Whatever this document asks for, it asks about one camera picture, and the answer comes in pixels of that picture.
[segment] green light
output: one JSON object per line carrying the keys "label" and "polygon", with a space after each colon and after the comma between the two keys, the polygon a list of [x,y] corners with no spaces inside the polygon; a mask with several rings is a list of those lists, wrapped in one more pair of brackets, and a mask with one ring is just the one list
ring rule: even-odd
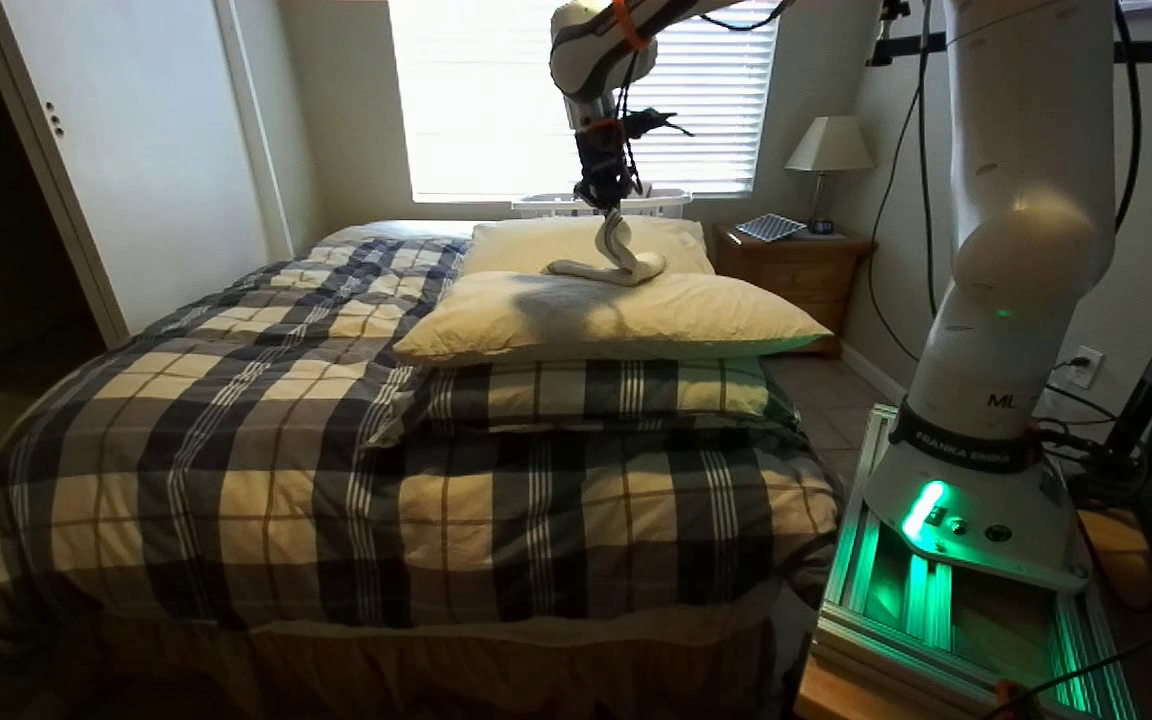
{"label": "green light", "polygon": [[922,539],[928,516],[938,511],[938,504],[946,499],[950,483],[946,479],[928,479],[922,499],[914,504],[914,511],[905,516],[901,533],[908,539]]}

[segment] lamp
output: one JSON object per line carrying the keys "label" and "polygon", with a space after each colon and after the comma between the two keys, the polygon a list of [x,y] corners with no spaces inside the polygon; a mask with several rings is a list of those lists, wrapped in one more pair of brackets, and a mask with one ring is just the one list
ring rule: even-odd
{"label": "lamp", "polygon": [[871,155],[859,135],[856,116],[817,116],[805,130],[799,147],[792,147],[787,171],[812,171],[817,177],[817,198],[812,198],[812,230],[832,230],[832,219],[824,217],[824,179],[832,171],[869,171]]}

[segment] bed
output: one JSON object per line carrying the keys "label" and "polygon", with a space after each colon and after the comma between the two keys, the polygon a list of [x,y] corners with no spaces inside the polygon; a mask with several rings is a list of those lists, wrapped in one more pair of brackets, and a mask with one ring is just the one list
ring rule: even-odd
{"label": "bed", "polygon": [[760,356],[799,306],[631,219],[357,225],[61,381],[0,449],[0,655],[40,709],[776,716],[838,483]]}

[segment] lamp shade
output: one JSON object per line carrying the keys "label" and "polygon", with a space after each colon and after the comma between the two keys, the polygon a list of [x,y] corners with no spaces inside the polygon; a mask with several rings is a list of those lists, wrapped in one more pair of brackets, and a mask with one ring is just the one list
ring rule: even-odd
{"label": "lamp shade", "polygon": [[792,147],[792,171],[864,171],[871,167],[856,116],[817,116],[799,147]]}

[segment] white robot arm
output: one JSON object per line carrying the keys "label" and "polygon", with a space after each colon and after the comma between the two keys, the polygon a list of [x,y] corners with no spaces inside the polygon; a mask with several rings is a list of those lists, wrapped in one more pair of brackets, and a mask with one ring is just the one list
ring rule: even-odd
{"label": "white robot arm", "polygon": [[[589,205],[617,217],[636,185],[609,94],[652,66],[631,48],[723,2],[558,10],[552,80],[567,94]],[[946,0],[946,10],[960,250],[859,499],[931,558],[1076,590],[1072,504],[1041,468],[1030,425],[1076,299],[1114,254],[1114,2]]]}

